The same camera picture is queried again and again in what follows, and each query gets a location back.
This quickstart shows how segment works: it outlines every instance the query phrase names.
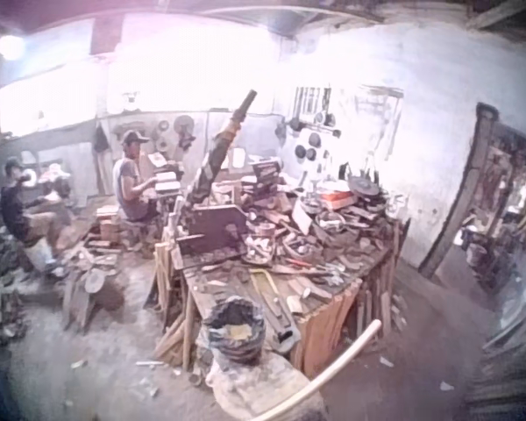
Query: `metal rod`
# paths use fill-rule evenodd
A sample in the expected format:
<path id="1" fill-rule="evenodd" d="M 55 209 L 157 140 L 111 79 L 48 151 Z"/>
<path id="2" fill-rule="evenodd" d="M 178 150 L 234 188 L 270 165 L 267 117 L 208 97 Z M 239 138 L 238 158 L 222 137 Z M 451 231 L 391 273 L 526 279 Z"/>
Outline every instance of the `metal rod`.
<path id="1" fill-rule="evenodd" d="M 374 337 L 374 335 L 382 327 L 380 320 L 374 320 L 366 330 L 360 335 L 357 340 L 347 349 L 339 358 L 337 358 L 333 364 L 327 367 L 318 377 L 316 377 L 309 385 L 302 390 L 294 393 L 287 400 L 279 403 L 277 406 L 268 410 L 262 415 L 252 418 L 251 421 L 271 421 L 276 419 L 280 415 L 288 412 L 294 408 L 298 403 L 301 403 L 314 395 L 319 389 L 321 389 L 329 380 L 331 380 L 339 371 L 356 357 L 360 351 L 366 346 L 366 344 Z"/>

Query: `ceiling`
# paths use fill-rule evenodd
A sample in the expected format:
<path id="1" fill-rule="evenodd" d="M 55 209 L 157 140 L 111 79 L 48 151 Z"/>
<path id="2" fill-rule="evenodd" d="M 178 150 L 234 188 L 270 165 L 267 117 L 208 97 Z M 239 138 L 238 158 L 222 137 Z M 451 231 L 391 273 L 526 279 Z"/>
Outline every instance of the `ceiling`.
<path id="1" fill-rule="evenodd" d="M 511 38 L 526 39 L 526 0 L 439 0 L 439 2 L 466 4 L 468 12 L 473 17 L 473 27 L 476 29 L 500 32 Z M 383 17 L 377 11 L 379 7 L 393 3 L 420 4 L 421 1 L 0 0 L 0 23 L 10 29 L 28 33 L 59 21 L 106 11 L 184 12 L 264 25 L 271 32 L 292 36 L 304 25 L 331 16 L 378 24 L 383 21 Z"/>

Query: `gray t-shirt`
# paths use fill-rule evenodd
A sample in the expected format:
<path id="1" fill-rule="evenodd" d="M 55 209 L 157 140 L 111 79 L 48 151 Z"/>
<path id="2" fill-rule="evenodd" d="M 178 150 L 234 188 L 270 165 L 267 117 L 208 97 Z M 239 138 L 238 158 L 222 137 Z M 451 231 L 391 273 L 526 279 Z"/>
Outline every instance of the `gray t-shirt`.
<path id="1" fill-rule="evenodd" d="M 128 158 L 121 158 L 115 162 L 115 167 L 113 167 L 113 191 L 115 191 L 115 196 L 124 214 L 130 221 L 143 218 L 148 212 L 148 203 L 141 200 L 140 197 L 125 200 L 123 197 L 121 177 L 131 177 L 133 179 L 132 187 L 137 186 L 140 183 L 140 177 L 136 162 Z"/>

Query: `dark shirt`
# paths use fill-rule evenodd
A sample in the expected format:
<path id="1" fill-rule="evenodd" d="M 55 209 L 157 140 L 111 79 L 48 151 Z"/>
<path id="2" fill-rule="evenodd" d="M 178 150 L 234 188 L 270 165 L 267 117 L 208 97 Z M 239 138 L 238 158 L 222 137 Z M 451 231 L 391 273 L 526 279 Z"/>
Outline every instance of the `dark shirt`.
<path id="1" fill-rule="evenodd" d="M 24 215 L 24 208 L 28 208 L 41 201 L 35 200 L 33 203 L 23 204 L 19 198 L 21 185 L 2 187 L 0 189 L 0 208 L 2 219 L 11 235 L 20 241 L 24 241 L 29 232 L 29 220 Z"/>

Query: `black trash bag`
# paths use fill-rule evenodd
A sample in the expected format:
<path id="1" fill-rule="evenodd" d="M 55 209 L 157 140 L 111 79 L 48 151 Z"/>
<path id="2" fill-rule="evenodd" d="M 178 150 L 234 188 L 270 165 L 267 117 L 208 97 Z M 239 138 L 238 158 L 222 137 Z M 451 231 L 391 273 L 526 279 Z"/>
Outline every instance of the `black trash bag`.
<path id="1" fill-rule="evenodd" d="M 257 365 L 265 341 L 265 320 L 261 308 L 241 297 L 217 304 L 203 322 L 208 328 L 209 347 L 232 362 Z M 230 334 L 233 326 L 243 326 L 241 339 Z"/>

